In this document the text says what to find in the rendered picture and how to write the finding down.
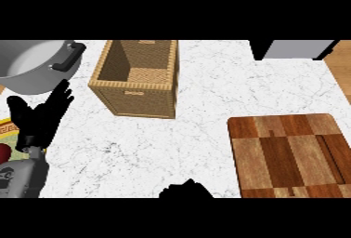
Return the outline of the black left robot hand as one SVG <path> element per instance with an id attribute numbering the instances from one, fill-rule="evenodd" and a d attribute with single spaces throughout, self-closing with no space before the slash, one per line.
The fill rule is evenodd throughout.
<path id="1" fill-rule="evenodd" d="M 24 152 L 31 146 L 46 149 L 52 143 L 60 119 L 74 100 L 69 82 L 63 79 L 44 103 L 35 108 L 18 96 L 7 97 L 10 120 L 19 128 L 15 149 Z"/>

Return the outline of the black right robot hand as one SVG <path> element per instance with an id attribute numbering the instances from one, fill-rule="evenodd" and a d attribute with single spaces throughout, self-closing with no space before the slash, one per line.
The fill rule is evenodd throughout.
<path id="1" fill-rule="evenodd" d="M 159 193 L 162 199 L 205 199 L 212 195 L 192 178 L 183 184 L 170 184 Z"/>

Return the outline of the red bell pepper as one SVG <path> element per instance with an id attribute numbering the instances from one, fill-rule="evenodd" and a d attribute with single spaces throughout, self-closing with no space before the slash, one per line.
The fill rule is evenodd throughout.
<path id="1" fill-rule="evenodd" d="M 0 164 L 3 164 L 10 159 L 12 149 L 4 143 L 0 143 Z"/>

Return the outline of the brown wicker basket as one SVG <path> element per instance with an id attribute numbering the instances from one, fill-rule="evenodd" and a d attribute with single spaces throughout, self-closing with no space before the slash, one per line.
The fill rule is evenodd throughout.
<path id="1" fill-rule="evenodd" d="M 177 40 L 108 40 L 88 88 L 118 116 L 175 118 Z"/>

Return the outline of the brown wooden cutting board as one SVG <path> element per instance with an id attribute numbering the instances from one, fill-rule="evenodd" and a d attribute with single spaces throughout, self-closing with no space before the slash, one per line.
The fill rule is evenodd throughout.
<path id="1" fill-rule="evenodd" d="M 351 198 L 351 147 L 327 113 L 231 117 L 243 198 Z"/>

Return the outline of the yellow patterned placemat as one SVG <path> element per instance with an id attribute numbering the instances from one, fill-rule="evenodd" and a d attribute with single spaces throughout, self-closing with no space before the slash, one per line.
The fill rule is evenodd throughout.
<path id="1" fill-rule="evenodd" d="M 0 143 L 10 146 L 10 160 L 28 159 L 29 155 L 16 151 L 16 141 L 18 141 L 19 128 L 9 118 L 0 120 Z"/>

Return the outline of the grey metal pot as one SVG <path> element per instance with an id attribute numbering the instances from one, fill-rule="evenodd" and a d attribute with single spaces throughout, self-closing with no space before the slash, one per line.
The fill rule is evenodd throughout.
<path id="1" fill-rule="evenodd" d="M 87 47 L 74 40 L 0 40 L 0 86 L 38 95 L 75 75 Z"/>

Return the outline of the grey and black appliance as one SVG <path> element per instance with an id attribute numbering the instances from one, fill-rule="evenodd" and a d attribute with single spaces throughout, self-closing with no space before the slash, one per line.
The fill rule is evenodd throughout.
<path id="1" fill-rule="evenodd" d="M 323 60 L 339 40 L 251 40 L 255 60 L 313 59 Z"/>

